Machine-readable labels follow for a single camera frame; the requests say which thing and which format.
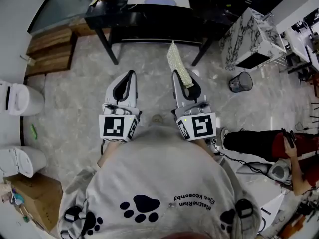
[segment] sneaker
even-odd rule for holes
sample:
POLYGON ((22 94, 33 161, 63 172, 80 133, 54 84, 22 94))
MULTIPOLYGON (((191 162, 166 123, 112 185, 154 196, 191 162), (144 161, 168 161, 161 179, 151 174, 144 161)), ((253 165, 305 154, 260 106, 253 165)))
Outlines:
POLYGON ((155 114, 152 117, 152 123, 154 124, 163 124, 164 123, 164 119, 161 115, 159 114, 155 114))
POLYGON ((221 147, 222 149, 226 149, 224 146, 224 140, 226 135, 229 133, 229 130, 227 128, 222 128, 221 133, 220 133, 220 139, 221 139, 221 147))

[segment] person in red shirt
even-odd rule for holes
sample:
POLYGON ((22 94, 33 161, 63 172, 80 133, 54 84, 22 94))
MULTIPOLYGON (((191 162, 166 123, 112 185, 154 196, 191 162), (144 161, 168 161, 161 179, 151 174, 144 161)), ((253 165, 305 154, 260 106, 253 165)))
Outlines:
POLYGON ((290 159, 294 194, 303 194, 316 186, 319 180, 319 157, 317 155, 298 160, 303 154, 319 150, 319 134, 296 133, 294 148, 291 148, 281 131, 221 132, 222 148, 252 154, 270 162, 290 159))

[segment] person's hand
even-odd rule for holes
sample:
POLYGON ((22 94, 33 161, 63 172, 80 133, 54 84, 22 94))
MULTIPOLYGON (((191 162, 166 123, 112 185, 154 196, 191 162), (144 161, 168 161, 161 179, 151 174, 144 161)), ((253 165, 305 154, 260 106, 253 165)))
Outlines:
POLYGON ((294 144, 294 148, 291 148, 287 139, 284 137, 284 146, 285 146, 285 153, 288 155, 289 158, 297 157, 297 149, 294 144))

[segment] black wire mesh bin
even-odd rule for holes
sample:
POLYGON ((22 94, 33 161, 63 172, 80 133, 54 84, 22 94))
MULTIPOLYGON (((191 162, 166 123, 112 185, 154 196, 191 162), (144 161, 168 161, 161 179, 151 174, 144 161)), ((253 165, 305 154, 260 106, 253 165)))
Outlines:
POLYGON ((235 76, 228 83, 229 89, 232 92, 242 92, 251 90, 253 87, 253 80, 251 79, 249 73, 241 72, 239 75, 235 76))

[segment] white toilet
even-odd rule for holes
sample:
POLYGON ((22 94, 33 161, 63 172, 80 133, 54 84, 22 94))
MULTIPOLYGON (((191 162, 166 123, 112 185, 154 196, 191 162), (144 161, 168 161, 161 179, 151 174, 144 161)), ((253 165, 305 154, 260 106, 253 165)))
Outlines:
POLYGON ((39 91, 0 79, 0 113, 8 110, 11 115, 28 116, 41 112, 43 107, 44 97, 39 91))
POLYGON ((0 176, 18 173, 31 178, 38 170, 46 167, 42 151, 27 146, 10 146, 0 149, 0 176))

